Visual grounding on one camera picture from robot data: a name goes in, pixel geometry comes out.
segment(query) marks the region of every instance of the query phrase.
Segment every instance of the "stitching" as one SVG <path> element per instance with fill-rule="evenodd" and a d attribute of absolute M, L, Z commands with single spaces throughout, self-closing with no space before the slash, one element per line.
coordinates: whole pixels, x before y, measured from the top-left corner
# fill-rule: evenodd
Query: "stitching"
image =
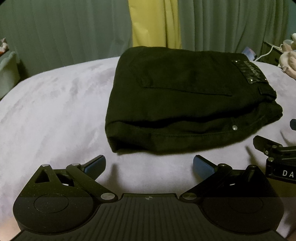
<path fill-rule="evenodd" d="M 250 126 L 253 126 L 255 125 L 256 123 L 258 123 L 259 121 L 261 121 L 263 118 L 265 118 L 266 115 L 263 115 L 261 116 L 258 120 L 256 120 L 254 123 L 248 125 L 247 127 L 244 127 L 244 128 L 240 128 L 240 129 L 237 129 L 235 132 L 241 132 L 247 128 L 249 128 Z M 121 121 L 113 121 L 109 124 L 106 125 L 106 127 L 110 124 L 113 124 L 113 123 L 124 123 L 124 122 L 121 122 Z M 141 127 L 138 127 L 138 126 L 133 126 L 135 129 L 140 129 L 142 130 Z M 196 137 L 196 136 L 209 136 L 209 135 L 220 135 L 220 134 L 227 134 L 227 133 L 232 133 L 234 132 L 234 130 L 232 131 L 223 131 L 223 132 L 216 132 L 216 133 L 205 133 L 205 134 L 162 134 L 162 133 L 157 133 L 157 132 L 151 132 L 150 134 L 154 134 L 154 135 L 158 135 L 158 136 L 164 136 L 164 137 Z"/>
<path fill-rule="evenodd" d="M 221 86 L 220 89 L 226 93 L 204 93 L 202 92 L 203 90 L 201 90 L 200 92 L 198 90 L 180 90 L 178 88 L 173 88 L 173 87 L 155 87 L 155 86 L 145 86 L 148 85 L 147 81 L 145 78 L 143 78 L 141 76 L 141 73 L 137 70 L 137 68 L 135 67 L 135 57 L 137 57 L 138 55 L 140 55 L 145 49 L 142 49 L 142 51 L 140 51 L 136 56 L 134 56 L 134 58 L 132 59 L 132 61 L 130 62 L 130 64 L 128 65 L 129 70 L 132 72 L 132 74 L 134 75 L 135 79 L 137 80 L 138 84 L 143 87 L 143 88 L 154 88 L 154 89 L 167 89 L 167 90 L 174 90 L 174 91 L 182 91 L 182 92 L 186 92 L 186 93 L 197 93 L 197 94 L 205 94 L 205 95 L 222 95 L 222 96 L 233 96 L 233 94 L 231 93 L 231 91 L 226 87 L 226 86 Z"/>

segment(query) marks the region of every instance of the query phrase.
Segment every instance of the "white cable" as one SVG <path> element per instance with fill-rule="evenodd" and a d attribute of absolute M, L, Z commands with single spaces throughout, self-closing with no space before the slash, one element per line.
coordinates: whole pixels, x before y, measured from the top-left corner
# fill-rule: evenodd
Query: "white cable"
<path fill-rule="evenodd" d="M 277 46 L 275 46 L 275 45 L 272 45 L 271 50 L 270 50 L 267 54 L 261 55 L 261 56 L 260 56 L 259 58 L 257 58 L 255 61 L 259 60 L 259 59 L 260 59 L 261 57 L 263 57 L 263 56 L 269 55 L 269 54 L 271 53 L 273 47 L 281 48 L 281 46 L 277 47 Z"/>

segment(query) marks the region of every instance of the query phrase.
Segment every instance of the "leather patch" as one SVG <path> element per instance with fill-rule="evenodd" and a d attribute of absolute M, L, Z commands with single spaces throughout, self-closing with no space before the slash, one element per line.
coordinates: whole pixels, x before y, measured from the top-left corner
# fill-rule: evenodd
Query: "leather patch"
<path fill-rule="evenodd" d="M 265 75 L 256 64 L 245 60 L 232 60 L 232 63 L 242 72 L 249 84 L 257 82 L 268 83 Z"/>

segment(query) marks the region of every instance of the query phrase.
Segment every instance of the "green curtain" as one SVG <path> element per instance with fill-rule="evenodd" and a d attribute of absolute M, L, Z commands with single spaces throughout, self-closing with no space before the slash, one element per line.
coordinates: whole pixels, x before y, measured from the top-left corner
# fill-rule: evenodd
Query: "green curtain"
<path fill-rule="evenodd" d="M 128 0 L 5 0 L 0 37 L 28 77 L 120 56 L 132 46 Z"/>
<path fill-rule="evenodd" d="M 287 0 L 179 0 L 183 49 L 257 55 L 263 41 L 280 45 L 288 20 Z"/>

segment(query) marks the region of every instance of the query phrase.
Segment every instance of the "bed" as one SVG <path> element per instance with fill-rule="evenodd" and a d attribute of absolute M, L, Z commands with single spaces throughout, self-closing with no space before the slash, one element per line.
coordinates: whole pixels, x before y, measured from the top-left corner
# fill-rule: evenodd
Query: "bed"
<path fill-rule="evenodd" d="M 233 169 L 249 164 L 265 171 L 266 156 L 252 145 L 255 135 L 224 148 L 178 155 L 145 152 L 116 154 L 104 130 L 105 115 L 118 57 L 66 66 L 34 75 L 14 87 L 0 101 L 0 240 L 14 237 L 13 203 L 41 164 L 63 169 L 86 163 L 102 154 L 106 170 L 97 182 L 122 193 L 176 193 L 201 179 L 192 170 L 196 154 Z M 255 62 L 277 92 L 283 117 L 263 127 L 257 135 L 296 145 L 296 132 L 289 127 L 296 118 L 296 81 L 280 68 Z M 286 237 L 296 228 L 296 186 L 270 180 L 282 197 L 285 213 L 277 229 Z"/>

